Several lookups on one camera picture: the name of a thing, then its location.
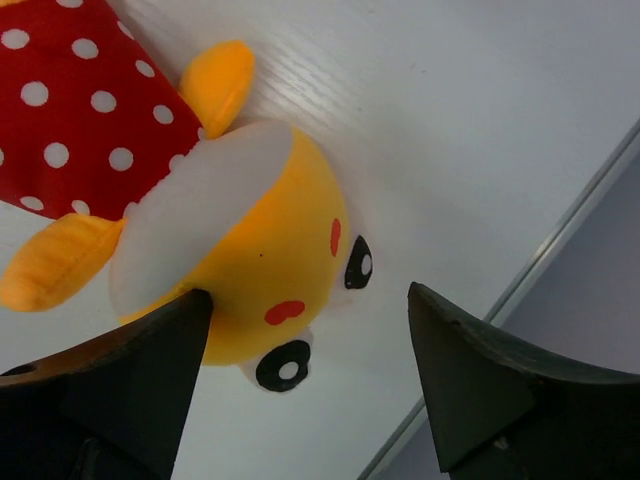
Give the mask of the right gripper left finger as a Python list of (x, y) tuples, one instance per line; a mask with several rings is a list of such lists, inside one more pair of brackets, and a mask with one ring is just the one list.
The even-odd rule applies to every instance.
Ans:
[(212, 312), (194, 290), (3, 373), (2, 478), (170, 478)]

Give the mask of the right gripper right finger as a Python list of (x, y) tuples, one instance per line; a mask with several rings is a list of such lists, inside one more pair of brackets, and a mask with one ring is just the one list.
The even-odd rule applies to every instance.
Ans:
[(639, 377), (544, 350), (408, 291), (439, 468), (452, 479), (636, 479)]

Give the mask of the orange plush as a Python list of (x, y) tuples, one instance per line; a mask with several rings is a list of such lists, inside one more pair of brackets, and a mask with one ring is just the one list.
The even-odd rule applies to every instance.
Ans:
[(105, 1), (3, 2), (1, 199), (49, 223), (2, 273), (2, 305), (50, 310), (102, 270), (125, 323), (203, 290), (205, 364), (302, 383), (312, 321), (368, 286), (373, 255), (309, 135), (234, 126), (254, 67), (227, 41), (172, 84)]

